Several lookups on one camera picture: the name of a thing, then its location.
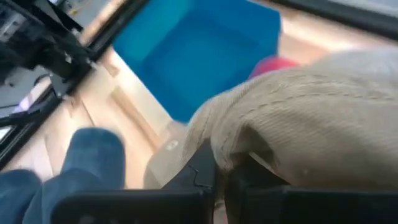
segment red object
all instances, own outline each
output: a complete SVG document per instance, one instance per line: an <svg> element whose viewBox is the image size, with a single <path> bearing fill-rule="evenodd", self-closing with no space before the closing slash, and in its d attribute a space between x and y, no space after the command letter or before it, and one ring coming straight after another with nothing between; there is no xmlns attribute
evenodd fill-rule
<svg viewBox="0 0 398 224"><path fill-rule="evenodd" d="M258 75L261 75L266 72L270 72L273 70L279 70L281 68L290 68L290 67L296 67L298 63L280 58L280 57L271 57L271 58L264 58L261 61L257 63L257 65L254 67L253 72L250 74L249 79L256 77Z"/></svg>

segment beige sweater sleeve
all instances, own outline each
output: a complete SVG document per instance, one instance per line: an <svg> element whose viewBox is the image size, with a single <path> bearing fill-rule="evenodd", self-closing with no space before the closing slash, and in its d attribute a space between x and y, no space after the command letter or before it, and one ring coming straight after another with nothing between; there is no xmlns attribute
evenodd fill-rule
<svg viewBox="0 0 398 224"><path fill-rule="evenodd" d="M397 83L396 49L264 74L207 101L180 144L151 159L146 187L149 175L166 184L210 138L225 174L251 153L293 185L397 188Z"/></svg>

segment denim leg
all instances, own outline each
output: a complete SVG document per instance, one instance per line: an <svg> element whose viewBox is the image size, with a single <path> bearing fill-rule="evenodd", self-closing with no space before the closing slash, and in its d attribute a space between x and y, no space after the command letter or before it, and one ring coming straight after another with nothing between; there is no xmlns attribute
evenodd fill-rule
<svg viewBox="0 0 398 224"><path fill-rule="evenodd" d="M124 187L125 157L120 139L105 129L85 128L72 137L61 174L43 184L23 224L50 224L55 205L75 192Z"/></svg>
<svg viewBox="0 0 398 224"><path fill-rule="evenodd" d="M40 179L30 170L0 174L0 219L2 224L20 224Z"/></svg>

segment blue plastic bin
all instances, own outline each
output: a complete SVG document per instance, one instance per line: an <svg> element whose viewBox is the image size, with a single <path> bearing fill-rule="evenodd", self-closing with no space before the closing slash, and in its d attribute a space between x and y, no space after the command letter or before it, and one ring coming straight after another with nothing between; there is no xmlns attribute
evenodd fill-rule
<svg viewBox="0 0 398 224"><path fill-rule="evenodd" d="M246 0L149 0L113 43L173 119L277 53L280 16Z"/></svg>

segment wooden floor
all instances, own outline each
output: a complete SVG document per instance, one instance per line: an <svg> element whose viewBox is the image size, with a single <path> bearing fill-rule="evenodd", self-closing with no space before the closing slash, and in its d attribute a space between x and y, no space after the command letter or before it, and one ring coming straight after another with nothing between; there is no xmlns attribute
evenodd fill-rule
<svg viewBox="0 0 398 224"><path fill-rule="evenodd" d="M106 6L87 28L82 42L88 40L123 1L113 0ZM266 1L261 4L282 13L280 55L302 64L339 50L396 44L304 12ZM48 84L45 80L32 95L37 95ZM33 169L43 180L57 175L73 132L86 126L109 128L123 137L127 160L126 187L129 189L142 187L142 176L151 155L183 129L172 122L163 107L110 48L98 69L54 111L5 169Z"/></svg>

